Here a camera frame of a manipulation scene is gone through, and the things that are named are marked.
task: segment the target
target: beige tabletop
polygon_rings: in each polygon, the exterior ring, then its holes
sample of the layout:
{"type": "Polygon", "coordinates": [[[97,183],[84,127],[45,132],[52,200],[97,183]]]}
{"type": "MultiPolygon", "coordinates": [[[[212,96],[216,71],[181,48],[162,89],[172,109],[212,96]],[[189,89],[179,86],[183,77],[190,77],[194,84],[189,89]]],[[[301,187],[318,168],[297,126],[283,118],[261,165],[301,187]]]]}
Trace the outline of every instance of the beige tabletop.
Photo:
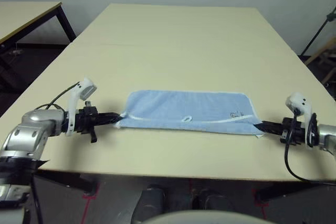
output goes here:
{"type": "Polygon", "coordinates": [[[0,2],[0,43],[61,4],[61,2],[0,2]]]}
{"type": "MultiPolygon", "coordinates": [[[[286,97],[299,91],[312,101],[319,123],[336,122],[334,100],[256,9],[112,4],[0,118],[0,140],[25,112],[84,77],[98,86],[89,100],[99,112],[122,112],[128,95],[141,89],[228,91],[247,94],[262,120],[281,122],[292,116],[286,97]]],[[[64,95],[58,104],[66,107],[68,98],[64,95]]],[[[89,135],[51,137],[42,155],[50,161],[43,168],[294,180],[285,168],[285,146],[275,135],[257,138],[109,125],[96,127],[96,133],[95,144],[89,135]]],[[[333,157],[318,149],[292,147],[289,162],[300,176],[336,178],[333,157]]]]}

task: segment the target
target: blue towel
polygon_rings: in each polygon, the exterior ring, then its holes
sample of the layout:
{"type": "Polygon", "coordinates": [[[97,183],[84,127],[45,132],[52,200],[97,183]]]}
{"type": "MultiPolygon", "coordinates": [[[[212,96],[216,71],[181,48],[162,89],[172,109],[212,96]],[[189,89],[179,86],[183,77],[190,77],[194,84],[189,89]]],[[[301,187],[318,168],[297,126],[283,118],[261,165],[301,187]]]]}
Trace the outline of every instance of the blue towel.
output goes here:
{"type": "Polygon", "coordinates": [[[242,93],[140,90],[130,94],[117,127],[261,135],[251,100],[242,93]]]}

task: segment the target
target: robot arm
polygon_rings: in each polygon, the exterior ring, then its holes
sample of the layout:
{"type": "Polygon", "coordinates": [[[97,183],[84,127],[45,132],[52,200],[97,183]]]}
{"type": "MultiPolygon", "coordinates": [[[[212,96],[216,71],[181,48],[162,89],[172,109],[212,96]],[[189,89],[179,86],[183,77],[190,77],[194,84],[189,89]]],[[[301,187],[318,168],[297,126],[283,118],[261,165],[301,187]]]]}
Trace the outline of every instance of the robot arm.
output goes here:
{"type": "Polygon", "coordinates": [[[78,83],[71,93],[69,112],[63,109],[33,110],[22,117],[22,121],[8,135],[0,150],[0,208],[1,219],[6,214],[19,214],[30,193],[33,173],[45,162],[41,155],[50,136],[62,132],[71,135],[74,131],[90,134],[91,142],[96,142],[94,126],[111,124],[122,119],[116,113],[98,113],[89,101],[76,113],[79,98],[86,100],[96,90],[88,79],[78,83]]]}

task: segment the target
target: black table leg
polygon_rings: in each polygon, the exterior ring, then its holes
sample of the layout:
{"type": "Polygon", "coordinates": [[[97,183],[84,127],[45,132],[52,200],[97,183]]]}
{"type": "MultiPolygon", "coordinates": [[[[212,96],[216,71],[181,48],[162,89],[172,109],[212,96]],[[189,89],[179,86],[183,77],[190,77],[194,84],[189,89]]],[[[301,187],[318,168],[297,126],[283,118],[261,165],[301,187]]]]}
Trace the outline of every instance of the black table leg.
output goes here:
{"type": "Polygon", "coordinates": [[[321,185],[302,182],[276,182],[270,187],[257,190],[255,200],[257,202],[268,202],[272,199],[286,197],[317,186],[321,185]]]}
{"type": "MultiPolygon", "coordinates": [[[[45,23],[46,21],[50,20],[52,17],[56,16],[58,18],[58,21],[62,25],[62,28],[66,35],[68,36],[69,40],[72,42],[75,38],[76,35],[69,24],[69,21],[67,17],[65,16],[65,13],[62,10],[62,7],[59,6],[55,9],[53,9],[51,12],[48,12],[38,20],[34,21],[33,23],[29,24],[27,27],[24,29],[20,30],[7,40],[3,41],[0,43],[0,54],[3,54],[6,52],[8,49],[11,48],[18,40],[22,39],[24,36],[29,34],[31,31],[45,23]]],[[[3,59],[0,58],[0,66],[2,66],[5,70],[11,71],[12,74],[15,76],[16,80],[20,81],[20,83],[24,84],[24,86],[28,86],[22,78],[11,68],[11,66],[6,63],[3,59]]],[[[0,84],[3,86],[2,89],[0,89],[0,92],[5,92],[5,93],[22,93],[24,90],[21,89],[15,89],[9,82],[7,82],[4,78],[0,77],[0,84]]]]}
{"type": "Polygon", "coordinates": [[[65,13],[63,12],[63,9],[61,6],[57,7],[58,10],[58,14],[56,15],[58,18],[58,21],[60,22],[63,30],[65,31],[65,33],[67,34],[70,42],[73,42],[73,40],[76,38],[76,34],[73,31],[67,16],[65,16],[65,13]]]}
{"type": "Polygon", "coordinates": [[[66,172],[53,172],[49,170],[38,170],[35,173],[35,176],[66,187],[82,190],[85,193],[91,195],[93,195],[97,189],[97,184],[81,178],[80,173],[66,173],[66,172]]]}

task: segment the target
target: black cable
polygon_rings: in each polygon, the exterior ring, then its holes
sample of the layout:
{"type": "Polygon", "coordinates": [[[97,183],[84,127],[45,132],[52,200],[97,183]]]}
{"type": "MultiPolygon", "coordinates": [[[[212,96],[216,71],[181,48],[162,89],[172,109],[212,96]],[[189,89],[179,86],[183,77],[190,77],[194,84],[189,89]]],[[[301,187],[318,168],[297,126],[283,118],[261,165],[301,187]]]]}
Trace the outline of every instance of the black cable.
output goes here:
{"type": "Polygon", "coordinates": [[[63,113],[65,113],[65,110],[61,107],[61,106],[59,106],[59,105],[57,105],[57,104],[55,104],[55,103],[46,103],[46,104],[43,104],[43,105],[40,105],[39,107],[37,107],[35,110],[38,110],[38,109],[40,109],[40,108],[43,108],[43,107],[45,107],[45,106],[54,106],[55,108],[57,108],[57,109],[59,109],[59,110],[63,110],[63,113]]]}
{"type": "Polygon", "coordinates": [[[61,106],[59,106],[55,103],[46,103],[46,104],[40,105],[39,107],[37,107],[34,110],[38,110],[38,109],[43,108],[45,106],[54,106],[55,108],[57,108],[59,110],[62,110],[63,111],[63,125],[66,123],[67,113],[65,112],[65,110],[61,106]]]}
{"type": "Polygon", "coordinates": [[[36,210],[38,224],[43,224],[41,206],[40,206],[40,201],[38,200],[37,191],[36,191],[36,187],[35,187],[35,181],[34,181],[34,175],[33,174],[32,174],[32,178],[30,180],[30,187],[32,188],[31,190],[33,192],[34,205],[35,205],[35,210],[36,210]]]}
{"type": "Polygon", "coordinates": [[[57,100],[58,98],[60,98],[62,95],[64,95],[64,94],[65,94],[66,92],[68,92],[70,89],[74,88],[78,83],[79,83],[79,82],[77,82],[77,83],[75,83],[74,85],[68,87],[68,88],[67,88],[66,90],[64,90],[61,94],[59,94],[58,96],[56,96],[56,97],[49,103],[49,105],[46,107],[46,110],[49,109],[50,106],[51,106],[54,102],[56,102],[56,100],[57,100]]]}
{"type": "Polygon", "coordinates": [[[287,134],[287,137],[286,137],[286,147],[285,147],[285,165],[286,165],[286,168],[288,170],[288,172],[295,178],[303,181],[303,182],[310,182],[310,183],[313,183],[313,184],[320,184],[320,185],[326,185],[326,186],[336,186],[336,183],[330,183],[330,182],[323,182],[321,180],[310,180],[310,179],[305,179],[305,178],[302,178],[298,175],[296,175],[292,170],[291,168],[289,167],[289,163],[288,163],[288,151],[289,151],[289,146],[290,146],[290,142],[291,142],[291,139],[292,139],[292,135],[293,135],[293,132],[294,132],[294,129],[295,129],[295,125],[296,125],[296,118],[298,116],[299,112],[297,110],[294,110],[294,118],[292,120],[292,123],[291,123],[291,126],[290,126],[290,131],[289,133],[287,134]]]}

